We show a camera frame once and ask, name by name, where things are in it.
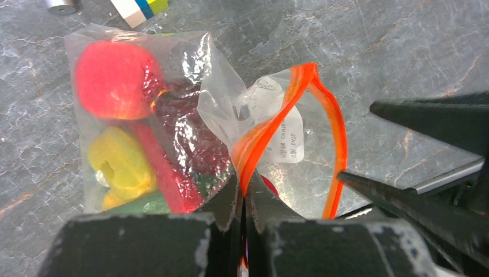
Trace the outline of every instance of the metal cylinder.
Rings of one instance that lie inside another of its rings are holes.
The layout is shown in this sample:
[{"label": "metal cylinder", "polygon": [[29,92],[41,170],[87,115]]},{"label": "metal cylinder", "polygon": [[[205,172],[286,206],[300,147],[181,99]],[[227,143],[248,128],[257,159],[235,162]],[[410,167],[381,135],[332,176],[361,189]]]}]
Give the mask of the metal cylinder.
[{"label": "metal cylinder", "polygon": [[65,16],[76,12],[73,0],[44,0],[47,10],[57,16]]}]

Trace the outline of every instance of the white label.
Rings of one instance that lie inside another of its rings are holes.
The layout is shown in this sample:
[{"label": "white label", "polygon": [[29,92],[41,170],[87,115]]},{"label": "white label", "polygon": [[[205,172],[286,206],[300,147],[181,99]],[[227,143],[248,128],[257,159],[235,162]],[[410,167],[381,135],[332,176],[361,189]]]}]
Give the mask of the white label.
[{"label": "white label", "polygon": [[298,163],[304,159],[302,117],[294,106],[266,146],[259,163]]}]

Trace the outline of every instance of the yellow toy bell pepper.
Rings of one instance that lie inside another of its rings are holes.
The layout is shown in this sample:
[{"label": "yellow toy bell pepper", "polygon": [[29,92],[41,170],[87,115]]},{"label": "yellow toy bell pepper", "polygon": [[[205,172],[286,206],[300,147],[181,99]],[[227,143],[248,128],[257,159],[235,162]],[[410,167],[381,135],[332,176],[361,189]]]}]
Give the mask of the yellow toy bell pepper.
[{"label": "yellow toy bell pepper", "polygon": [[88,162],[95,171],[103,173],[111,188],[104,200],[109,206],[123,204],[157,189],[155,172],[141,145],[120,128],[105,129],[90,146]]}]

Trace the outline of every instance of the blue stripe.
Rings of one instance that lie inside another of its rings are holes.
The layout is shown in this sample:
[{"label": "blue stripe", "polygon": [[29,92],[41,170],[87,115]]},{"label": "blue stripe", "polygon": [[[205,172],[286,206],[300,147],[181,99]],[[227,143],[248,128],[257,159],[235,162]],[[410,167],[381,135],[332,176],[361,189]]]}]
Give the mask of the blue stripe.
[{"label": "blue stripe", "polygon": [[138,4],[139,8],[141,9],[144,17],[146,17],[146,19],[150,19],[151,17],[155,16],[155,14],[151,10],[151,7],[149,6],[146,0],[135,0],[135,1]]}]

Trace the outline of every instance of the gray table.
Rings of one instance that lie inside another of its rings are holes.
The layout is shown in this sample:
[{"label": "gray table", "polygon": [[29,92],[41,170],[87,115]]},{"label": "gray table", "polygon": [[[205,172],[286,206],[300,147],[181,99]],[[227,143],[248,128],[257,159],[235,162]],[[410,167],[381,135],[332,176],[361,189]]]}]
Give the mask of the gray table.
[{"label": "gray table", "polygon": [[[83,210],[63,37],[89,23],[129,27],[109,0],[79,8],[57,17],[39,0],[0,0],[1,276],[34,276],[54,234]],[[487,1],[179,0],[138,30],[212,31],[247,85],[318,62],[344,112],[354,172],[405,188],[476,159],[367,110],[378,98],[487,89]],[[364,203],[346,190],[340,212]]]}]

